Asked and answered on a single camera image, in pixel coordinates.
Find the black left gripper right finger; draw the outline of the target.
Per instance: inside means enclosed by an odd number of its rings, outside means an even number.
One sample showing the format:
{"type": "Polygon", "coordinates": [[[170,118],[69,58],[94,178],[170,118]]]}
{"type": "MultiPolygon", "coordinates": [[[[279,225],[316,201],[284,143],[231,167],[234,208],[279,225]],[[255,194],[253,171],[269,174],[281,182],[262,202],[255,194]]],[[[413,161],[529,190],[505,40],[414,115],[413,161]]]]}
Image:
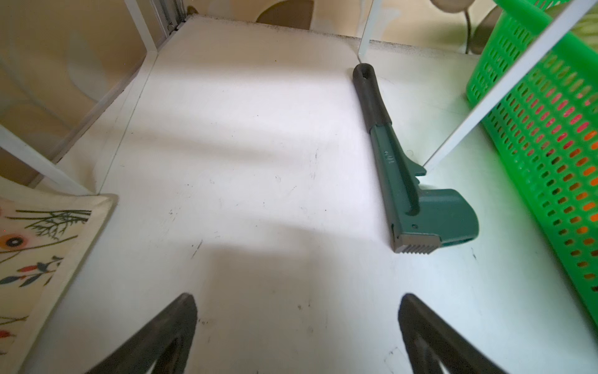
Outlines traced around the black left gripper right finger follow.
{"type": "Polygon", "coordinates": [[[398,322],[414,373],[503,373],[414,294],[400,302],[398,322]]]}

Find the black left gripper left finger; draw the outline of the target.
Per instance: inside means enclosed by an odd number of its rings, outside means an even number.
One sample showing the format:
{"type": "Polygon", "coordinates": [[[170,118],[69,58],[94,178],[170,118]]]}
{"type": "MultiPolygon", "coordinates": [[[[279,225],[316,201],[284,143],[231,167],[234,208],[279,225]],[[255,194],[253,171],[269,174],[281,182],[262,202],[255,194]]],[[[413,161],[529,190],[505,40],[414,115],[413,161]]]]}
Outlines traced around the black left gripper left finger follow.
{"type": "Polygon", "coordinates": [[[90,373],[183,373],[198,322],[193,295],[183,293],[90,373]]]}

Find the cream floral tote bag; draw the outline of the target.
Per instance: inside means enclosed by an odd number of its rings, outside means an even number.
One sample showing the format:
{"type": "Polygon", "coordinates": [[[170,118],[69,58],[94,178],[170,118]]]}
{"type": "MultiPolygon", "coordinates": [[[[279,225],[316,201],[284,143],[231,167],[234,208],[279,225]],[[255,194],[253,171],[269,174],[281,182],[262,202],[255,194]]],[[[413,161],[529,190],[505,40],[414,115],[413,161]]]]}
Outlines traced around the cream floral tote bag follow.
{"type": "Polygon", "coordinates": [[[113,196],[1,180],[1,371],[18,373],[108,220],[113,196]]]}

